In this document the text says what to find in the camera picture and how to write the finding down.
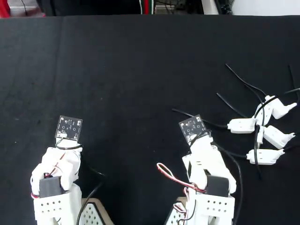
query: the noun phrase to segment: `black fabric surface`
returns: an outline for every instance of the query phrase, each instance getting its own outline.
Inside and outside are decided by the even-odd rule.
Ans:
[[[290,63],[300,86],[299,23],[294,16],[0,20],[1,223],[34,224],[31,171],[54,145],[58,118],[66,115],[83,119],[86,160],[108,176],[95,197],[113,222],[163,224],[183,194],[181,185],[157,171],[156,162],[187,180],[181,157],[188,146],[178,126],[186,117],[171,108],[226,124],[238,116],[219,92],[252,116],[258,101],[226,62],[271,95],[292,89]],[[290,104],[296,95],[282,100]],[[299,131],[299,112],[293,109],[270,124],[285,133]],[[253,134],[207,128],[228,150],[252,149]],[[245,186],[239,225],[298,223],[299,157],[296,150],[276,165],[262,166],[263,180],[254,165],[239,161]],[[234,164],[227,158],[225,163],[238,182]],[[98,177],[82,165],[77,183],[86,197]]]

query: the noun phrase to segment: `white plug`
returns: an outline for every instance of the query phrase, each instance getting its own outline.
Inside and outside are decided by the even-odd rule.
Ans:
[[[276,148],[283,148],[292,138],[295,137],[295,133],[284,134],[273,126],[265,127],[263,137],[274,145]]]
[[[259,104],[256,108],[255,114],[257,110],[262,106]],[[273,112],[273,107],[270,104],[267,104],[263,109],[261,109],[256,117],[256,124],[259,126],[266,126],[271,119],[271,115]]]
[[[268,101],[269,99],[273,98],[274,96],[267,95],[265,99]],[[267,105],[273,107],[272,115],[275,119],[280,119],[284,115],[286,115],[291,109],[297,106],[297,103],[292,103],[290,105],[284,105],[278,98],[274,99]]]
[[[259,165],[273,165],[276,163],[277,159],[282,156],[285,152],[283,149],[273,150],[273,149],[258,149],[257,150],[257,162]],[[255,164],[254,150],[250,150],[246,155],[247,160],[251,164]]]
[[[256,119],[233,119],[227,124],[227,128],[233,134],[250,134],[255,130]]]
[[[261,145],[263,143],[263,133],[264,133],[264,128],[263,126],[260,126],[259,128],[259,132],[257,134],[257,143],[258,143],[258,146]]]

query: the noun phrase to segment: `white 3d-printed part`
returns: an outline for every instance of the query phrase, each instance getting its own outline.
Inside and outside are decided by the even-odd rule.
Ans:
[[[214,195],[197,195],[197,211],[201,215],[212,217],[229,217],[234,216],[233,197],[220,197]]]
[[[60,218],[62,224],[75,224],[81,208],[81,190],[73,184],[71,189],[62,195],[37,198],[33,201],[37,224],[46,224],[51,218]]]
[[[104,225],[95,204],[88,203],[80,217],[80,225]]]
[[[178,220],[180,219],[184,219],[184,214],[183,213],[179,213],[178,211],[176,211],[175,209],[173,209],[170,213],[169,218],[167,219],[165,225],[177,225],[178,224]]]

